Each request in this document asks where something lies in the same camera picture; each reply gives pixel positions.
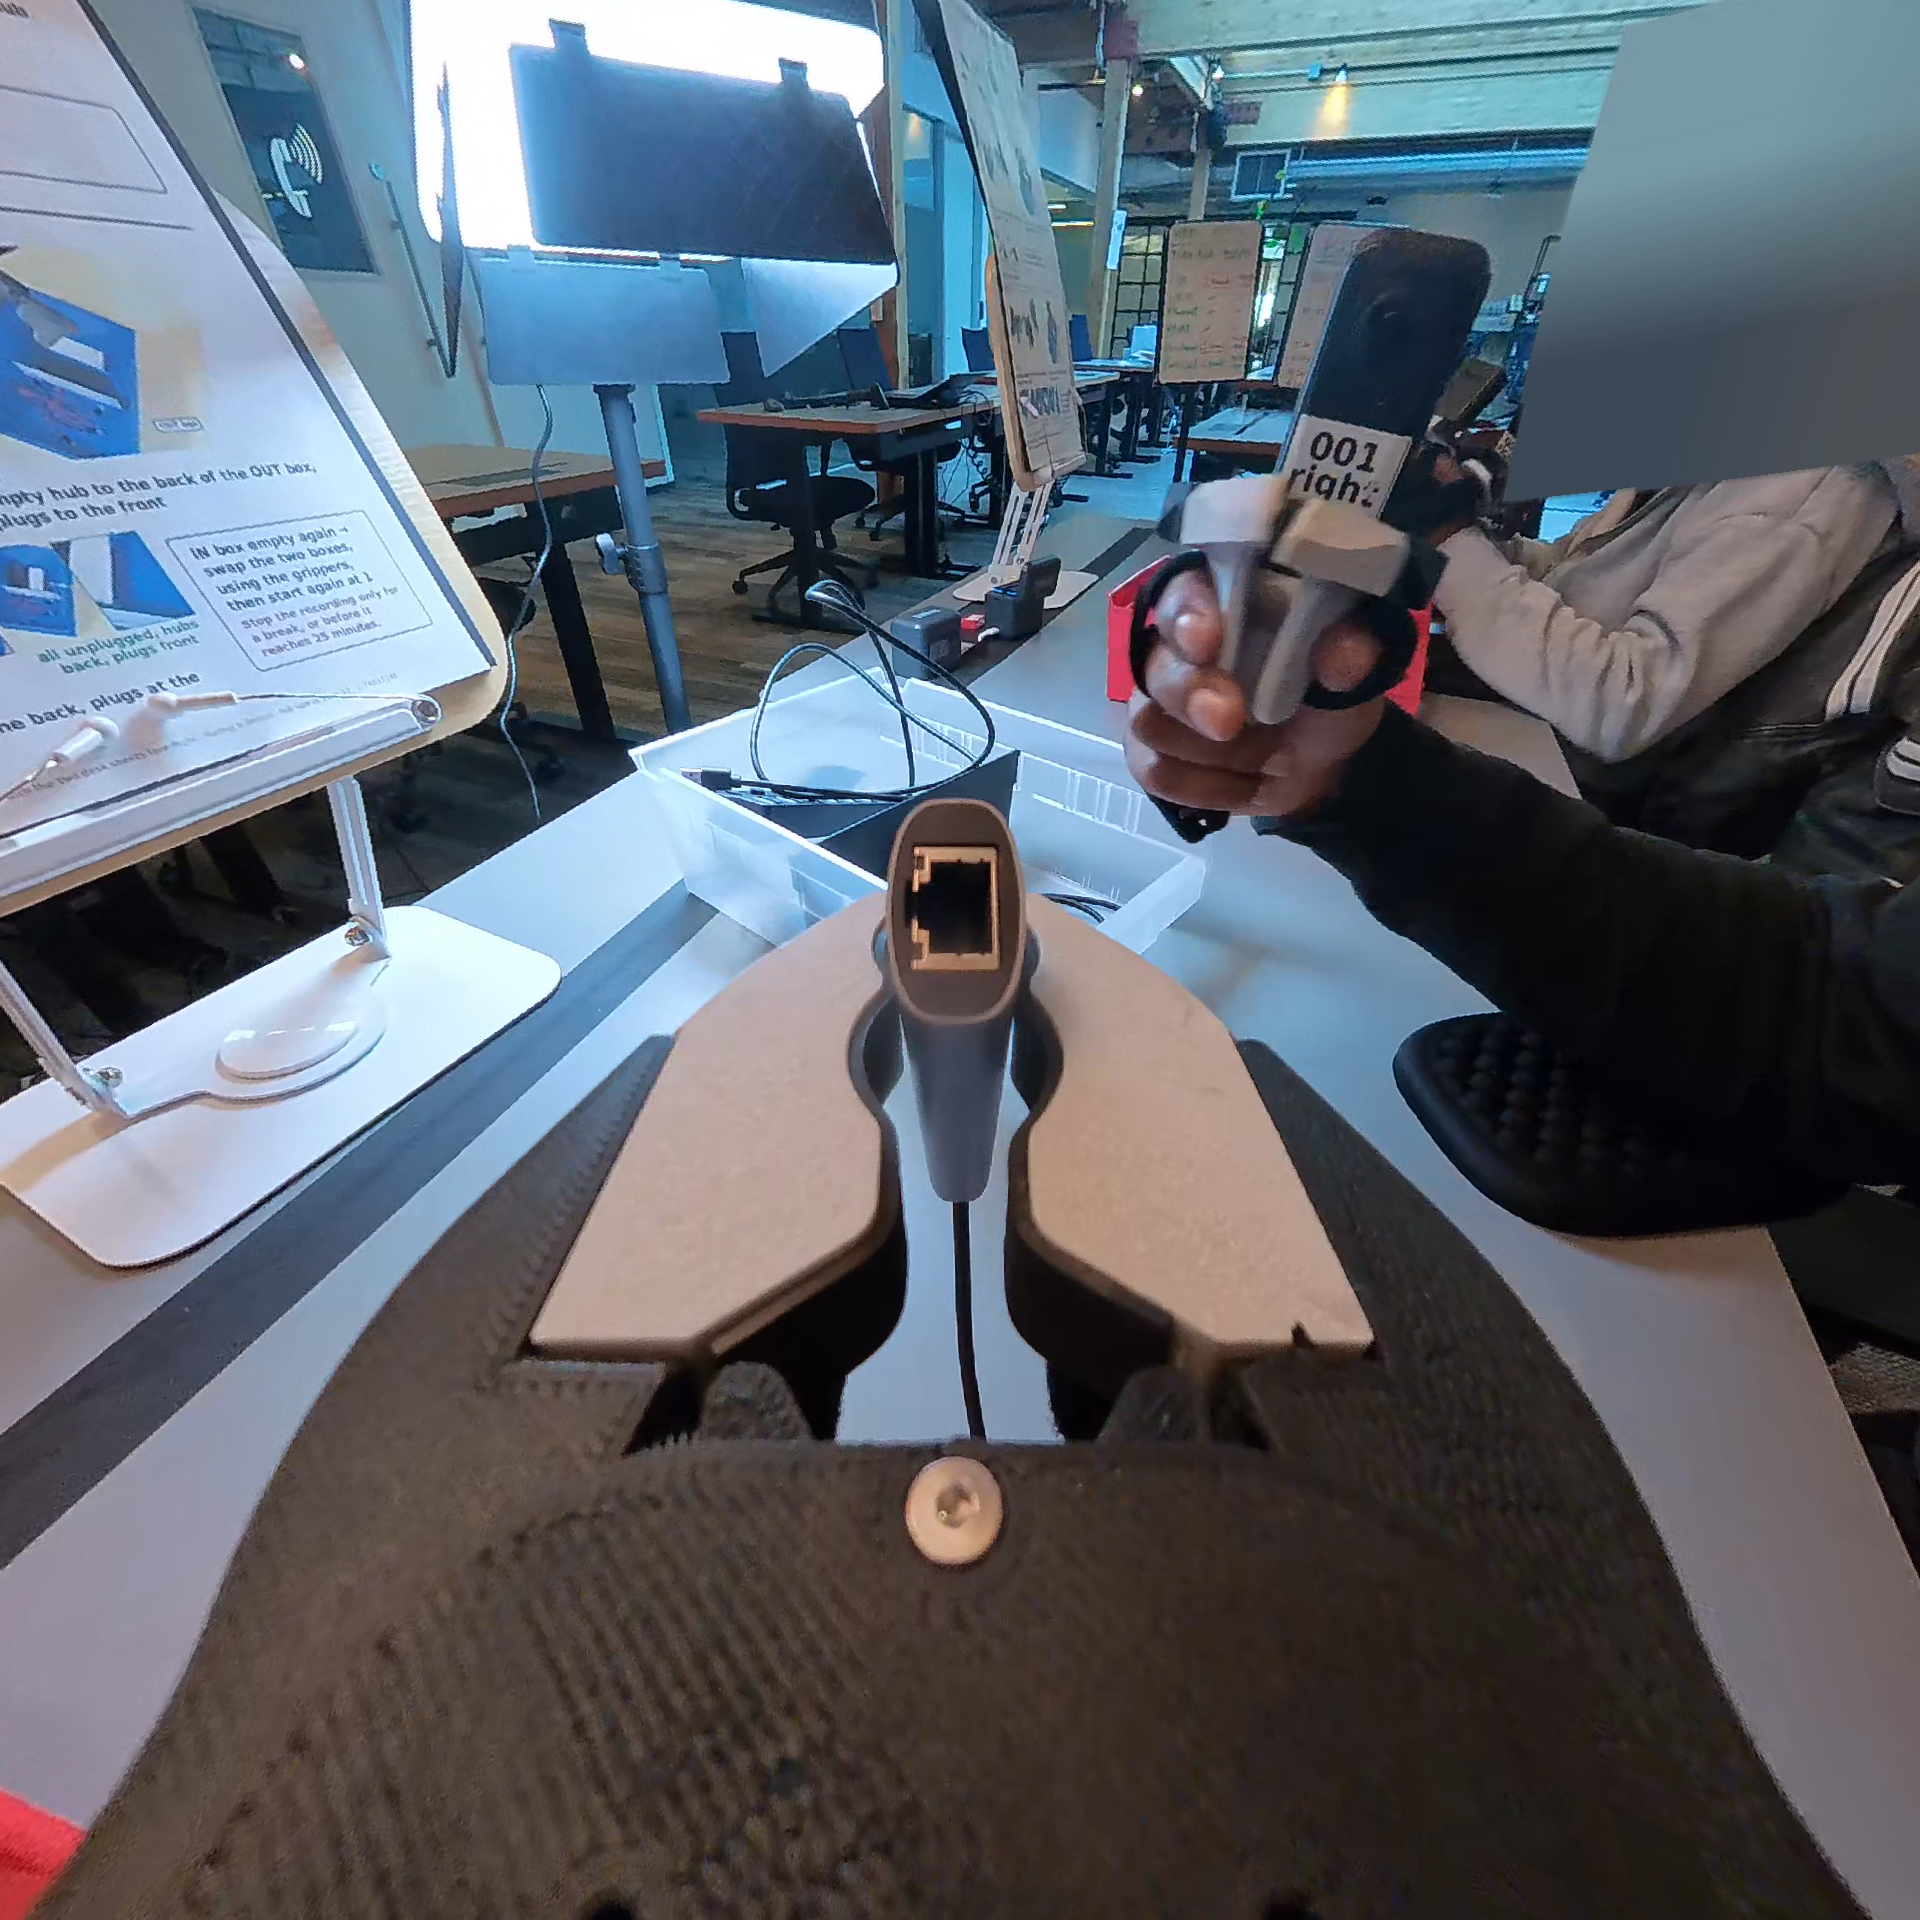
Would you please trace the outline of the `black textured rounded object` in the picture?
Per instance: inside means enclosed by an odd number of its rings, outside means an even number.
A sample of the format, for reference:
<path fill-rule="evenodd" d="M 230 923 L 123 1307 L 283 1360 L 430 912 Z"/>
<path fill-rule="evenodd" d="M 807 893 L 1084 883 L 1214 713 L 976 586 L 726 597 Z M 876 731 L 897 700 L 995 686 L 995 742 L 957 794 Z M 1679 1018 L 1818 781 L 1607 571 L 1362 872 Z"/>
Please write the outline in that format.
<path fill-rule="evenodd" d="M 1818 1218 L 1848 1189 L 1617 1105 L 1507 1010 L 1413 1027 L 1394 1048 L 1394 1087 L 1480 1196 L 1550 1234 L 1732 1234 Z"/>

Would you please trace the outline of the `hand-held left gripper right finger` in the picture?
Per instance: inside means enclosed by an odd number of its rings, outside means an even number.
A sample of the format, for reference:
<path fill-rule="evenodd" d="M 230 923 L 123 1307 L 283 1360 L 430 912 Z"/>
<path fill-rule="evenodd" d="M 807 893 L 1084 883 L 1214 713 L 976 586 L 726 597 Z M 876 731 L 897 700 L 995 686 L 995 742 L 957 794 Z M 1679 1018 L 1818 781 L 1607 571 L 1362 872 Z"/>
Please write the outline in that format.
<path fill-rule="evenodd" d="M 1231 1024 L 1057 902 L 1029 907 L 1003 1298 L 1055 1365 L 1362 1360 L 1372 1319 Z"/>

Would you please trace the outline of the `printed instruction sheet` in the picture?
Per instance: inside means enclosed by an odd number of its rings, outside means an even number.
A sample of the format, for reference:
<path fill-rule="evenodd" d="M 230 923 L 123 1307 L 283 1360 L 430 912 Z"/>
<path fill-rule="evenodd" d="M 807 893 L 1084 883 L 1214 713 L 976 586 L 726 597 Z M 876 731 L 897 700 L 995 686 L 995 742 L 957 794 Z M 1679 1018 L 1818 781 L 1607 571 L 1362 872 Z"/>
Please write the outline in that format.
<path fill-rule="evenodd" d="M 6 5 L 6 829 L 375 724 L 492 646 L 397 448 L 85 5 Z"/>

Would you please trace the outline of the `clear page holder bar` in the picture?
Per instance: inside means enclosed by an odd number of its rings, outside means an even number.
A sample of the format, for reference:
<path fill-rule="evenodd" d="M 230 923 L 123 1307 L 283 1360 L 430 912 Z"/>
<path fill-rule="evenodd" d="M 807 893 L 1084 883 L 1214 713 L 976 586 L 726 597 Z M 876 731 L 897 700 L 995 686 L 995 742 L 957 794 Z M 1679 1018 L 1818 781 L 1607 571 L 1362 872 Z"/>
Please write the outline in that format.
<path fill-rule="evenodd" d="M 0 836 L 6 861 L 105 861 L 107 847 L 143 847 L 163 829 L 191 829 L 230 804 L 256 804 L 310 779 L 339 779 L 367 751 L 409 748 L 440 724 L 440 700 L 397 700 L 355 717 L 310 724 L 283 742 L 224 751 L 207 771 L 141 781 L 114 799 L 65 804 L 41 823 Z"/>

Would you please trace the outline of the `black office chair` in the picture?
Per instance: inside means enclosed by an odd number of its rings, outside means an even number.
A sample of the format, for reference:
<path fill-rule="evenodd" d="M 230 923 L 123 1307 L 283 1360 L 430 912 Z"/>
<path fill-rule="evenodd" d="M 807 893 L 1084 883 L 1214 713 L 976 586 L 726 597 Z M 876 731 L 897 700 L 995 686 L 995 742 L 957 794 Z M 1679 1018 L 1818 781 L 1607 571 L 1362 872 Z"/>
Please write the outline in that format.
<path fill-rule="evenodd" d="M 858 473 L 834 473 L 833 448 L 810 464 L 810 448 L 792 425 L 726 422 L 723 448 L 726 448 L 726 464 L 723 464 L 726 520 L 790 531 L 790 552 L 737 571 L 737 597 L 746 597 L 751 575 L 775 571 L 756 615 L 773 624 L 807 624 L 821 615 L 807 601 L 807 586 L 821 575 L 865 601 L 865 591 L 878 586 L 878 566 L 834 558 L 834 523 L 878 508 L 878 494 Z"/>

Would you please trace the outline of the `person's right hand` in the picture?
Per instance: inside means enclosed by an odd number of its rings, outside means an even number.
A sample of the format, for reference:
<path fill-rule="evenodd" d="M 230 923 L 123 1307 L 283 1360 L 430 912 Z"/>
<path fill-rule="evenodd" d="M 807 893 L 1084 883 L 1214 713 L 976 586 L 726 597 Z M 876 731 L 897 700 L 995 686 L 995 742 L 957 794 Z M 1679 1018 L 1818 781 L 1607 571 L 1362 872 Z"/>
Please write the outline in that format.
<path fill-rule="evenodd" d="M 1127 767 L 1145 794 L 1195 814 L 1303 820 L 1335 794 L 1378 724 L 1383 700 L 1349 713 L 1307 702 L 1291 724 L 1255 724 L 1246 691 L 1223 674 L 1214 586 L 1195 566 L 1150 608 Z"/>

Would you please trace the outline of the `grey metal pole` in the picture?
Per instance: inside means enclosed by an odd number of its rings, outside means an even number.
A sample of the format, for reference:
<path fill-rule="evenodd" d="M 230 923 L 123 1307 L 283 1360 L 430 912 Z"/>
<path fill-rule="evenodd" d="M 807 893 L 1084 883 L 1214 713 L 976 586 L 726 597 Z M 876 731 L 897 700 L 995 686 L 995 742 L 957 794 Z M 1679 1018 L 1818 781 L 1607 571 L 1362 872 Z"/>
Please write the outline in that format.
<path fill-rule="evenodd" d="M 600 434 L 611 434 L 611 458 L 614 458 L 614 494 L 620 494 L 620 535 L 600 539 L 600 566 L 630 586 L 638 617 L 645 617 L 645 650 L 653 650 L 653 665 L 654 665 L 664 731 L 686 734 L 690 731 L 686 660 L 680 660 L 680 633 L 672 633 L 672 608 L 671 608 L 664 539 L 654 539 L 654 523 L 653 523 L 630 385 L 600 380 L 599 385 L 599 409 L 600 409 Z"/>

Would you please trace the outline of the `brown upright board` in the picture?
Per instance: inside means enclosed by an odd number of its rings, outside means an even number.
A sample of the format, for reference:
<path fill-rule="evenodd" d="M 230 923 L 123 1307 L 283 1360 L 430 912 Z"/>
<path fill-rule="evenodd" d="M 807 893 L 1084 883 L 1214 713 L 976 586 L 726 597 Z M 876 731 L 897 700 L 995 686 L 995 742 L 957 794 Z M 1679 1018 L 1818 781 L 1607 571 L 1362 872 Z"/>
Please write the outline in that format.
<path fill-rule="evenodd" d="M 1307 393 L 1311 354 L 1329 324 L 1329 302 L 1341 287 L 1341 271 L 1357 245 L 1369 245 L 1383 220 L 1318 220 L 1293 275 L 1291 332 L 1277 354 L 1277 385 Z"/>
<path fill-rule="evenodd" d="M 1176 220 L 1160 258 L 1154 380 L 1246 380 L 1265 220 Z"/>

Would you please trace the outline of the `grey multi-port usb hub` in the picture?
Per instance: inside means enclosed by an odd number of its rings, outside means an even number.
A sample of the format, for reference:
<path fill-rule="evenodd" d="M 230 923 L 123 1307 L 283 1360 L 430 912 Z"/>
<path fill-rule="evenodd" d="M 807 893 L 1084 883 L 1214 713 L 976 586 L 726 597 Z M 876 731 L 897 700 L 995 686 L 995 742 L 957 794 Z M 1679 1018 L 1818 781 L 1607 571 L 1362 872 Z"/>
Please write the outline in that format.
<path fill-rule="evenodd" d="M 680 771 L 680 781 L 751 814 L 775 814 L 775 804 L 865 804 L 876 814 L 904 799 L 897 788 L 751 781 L 737 771 Z"/>

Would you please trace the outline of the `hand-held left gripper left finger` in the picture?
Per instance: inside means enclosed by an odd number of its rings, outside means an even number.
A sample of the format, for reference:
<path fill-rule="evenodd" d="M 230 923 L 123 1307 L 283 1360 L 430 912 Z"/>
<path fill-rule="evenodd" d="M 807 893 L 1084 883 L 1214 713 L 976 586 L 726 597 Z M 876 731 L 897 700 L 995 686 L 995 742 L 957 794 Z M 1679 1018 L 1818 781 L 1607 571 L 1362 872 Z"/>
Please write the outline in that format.
<path fill-rule="evenodd" d="M 833 1289 L 904 1298 L 904 1182 L 876 1064 L 883 896 L 765 953 L 664 1052 L 528 1323 L 554 1360 L 723 1365 Z"/>

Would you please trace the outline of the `red plastic bin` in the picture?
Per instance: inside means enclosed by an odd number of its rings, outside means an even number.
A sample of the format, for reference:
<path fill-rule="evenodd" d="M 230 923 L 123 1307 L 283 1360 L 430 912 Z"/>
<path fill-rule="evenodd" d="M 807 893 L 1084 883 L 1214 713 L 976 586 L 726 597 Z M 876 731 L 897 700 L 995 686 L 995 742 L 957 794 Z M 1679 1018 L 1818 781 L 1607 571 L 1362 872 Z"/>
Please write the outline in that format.
<path fill-rule="evenodd" d="M 79 1854 L 85 1826 L 0 1791 L 0 1915 L 27 1920 Z"/>
<path fill-rule="evenodd" d="M 1108 702 L 1127 702 L 1135 691 L 1134 683 L 1134 615 L 1154 566 L 1134 571 L 1120 591 L 1108 591 Z M 1404 683 L 1383 691 L 1394 713 L 1423 717 L 1428 700 L 1428 646 L 1435 646 L 1435 615 L 1413 608 L 1413 657 Z"/>

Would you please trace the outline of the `wooden display board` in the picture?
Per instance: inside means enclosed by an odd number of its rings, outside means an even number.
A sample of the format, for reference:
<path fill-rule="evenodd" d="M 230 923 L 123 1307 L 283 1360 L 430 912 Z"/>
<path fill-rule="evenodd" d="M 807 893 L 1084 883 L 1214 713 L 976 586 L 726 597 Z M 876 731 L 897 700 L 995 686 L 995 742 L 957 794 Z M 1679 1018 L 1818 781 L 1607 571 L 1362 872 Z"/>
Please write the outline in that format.
<path fill-rule="evenodd" d="M 934 10 L 954 67 L 954 103 L 965 113 L 976 188 L 995 230 L 988 332 L 1003 458 L 1022 494 L 1050 494 L 1084 464 L 1084 409 L 1050 181 L 1022 107 L 1022 67 L 1017 49 L 967 0 L 941 0 Z"/>

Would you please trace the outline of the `white metal stand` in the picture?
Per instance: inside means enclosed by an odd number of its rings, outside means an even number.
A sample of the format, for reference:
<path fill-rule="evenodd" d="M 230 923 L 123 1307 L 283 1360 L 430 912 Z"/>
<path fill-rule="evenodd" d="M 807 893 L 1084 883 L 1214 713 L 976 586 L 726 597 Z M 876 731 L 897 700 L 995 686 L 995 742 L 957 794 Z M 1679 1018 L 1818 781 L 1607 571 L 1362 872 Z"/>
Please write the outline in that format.
<path fill-rule="evenodd" d="M 988 601 L 995 591 L 1029 586 L 1029 591 L 1050 591 L 1041 597 L 1050 615 L 1078 601 L 1093 586 L 1093 571 L 1050 558 L 1041 523 L 1050 523 L 1050 487 L 1013 487 L 998 514 L 995 558 L 976 575 L 965 575 L 965 597 Z"/>
<path fill-rule="evenodd" d="M 362 781 L 324 804 L 351 923 L 234 984 L 79 1060 L 0 974 L 41 1064 L 0 1105 L 0 1186 L 89 1266 L 200 1251 L 559 984 L 545 953 L 383 907 Z"/>

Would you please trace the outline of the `clear plastic bin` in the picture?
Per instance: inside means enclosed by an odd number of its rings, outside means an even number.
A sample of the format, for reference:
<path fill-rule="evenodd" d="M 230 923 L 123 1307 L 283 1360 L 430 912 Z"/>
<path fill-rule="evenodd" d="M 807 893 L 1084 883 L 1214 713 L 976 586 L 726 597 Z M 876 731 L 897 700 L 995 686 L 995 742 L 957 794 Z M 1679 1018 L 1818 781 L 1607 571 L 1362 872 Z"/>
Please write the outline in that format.
<path fill-rule="evenodd" d="M 910 799 L 998 748 L 1022 751 L 1003 820 L 1022 883 L 1127 953 L 1150 953 L 1200 902 L 1203 853 L 1127 781 L 1113 742 L 1036 713 L 976 702 L 926 683 L 889 686 L 878 665 L 823 665 L 751 713 L 638 748 L 630 771 L 653 781 L 686 893 L 780 945 L 883 883 L 810 841 L 823 804 L 751 814 L 680 781 L 680 771 L 897 788 Z"/>

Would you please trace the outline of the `person's right forearm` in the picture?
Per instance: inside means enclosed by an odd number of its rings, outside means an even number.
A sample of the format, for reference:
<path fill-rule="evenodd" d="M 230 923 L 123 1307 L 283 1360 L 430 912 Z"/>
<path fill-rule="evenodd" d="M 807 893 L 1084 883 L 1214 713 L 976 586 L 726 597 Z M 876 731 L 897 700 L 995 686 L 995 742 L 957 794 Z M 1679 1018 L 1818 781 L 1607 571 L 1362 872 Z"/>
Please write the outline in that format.
<path fill-rule="evenodd" d="M 1394 702 L 1277 731 L 1277 836 L 1630 1105 L 1848 1186 L 1920 1176 L 1920 902 L 1607 823 Z"/>

